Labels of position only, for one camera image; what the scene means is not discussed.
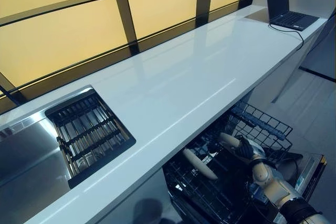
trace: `open dishwasher door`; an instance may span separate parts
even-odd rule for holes
[[[284,179],[306,197],[311,195],[323,172],[324,157],[289,153],[292,144],[287,136],[291,130],[288,125],[241,101],[220,116],[186,145],[217,179],[209,179],[195,168],[183,155],[183,150],[163,167],[173,205],[178,211],[180,209],[183,219],[187,222],[193,218],[205,218],[208,223],[232,224],[251,223],[251,220],[253,223],[267,223],[266,217],[276,223],[286,223],[263,190],[253,183],[248,162],[224,148],[218,137],[224,132],[258,143],[268,159],[282,172]]]

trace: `white countertop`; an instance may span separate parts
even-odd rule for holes
[[[27,223],[99,219],[290,56],[297,34],[244,18],[263,8],[248,6],[1,115],[0,125],[10,124],[91,85],[137,141]]]

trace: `dishwasher rack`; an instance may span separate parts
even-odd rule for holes
[[[45,112],[58,134],[57,142],[75,187],[135,144],[116,115],[90,89]]]
[[[243,135],[254,140],[276,163],[292,146],[287,140],[291,130],[288,125],[239,101],[186,145],[218,179],[203,176],[180,151],[163,166],[169,190],[180,191],[179,194],[216,223],[238,223],[250,206],[247,192],[253,179],[248,165],[219,144],[219,134],[225,132],[238,138]]]

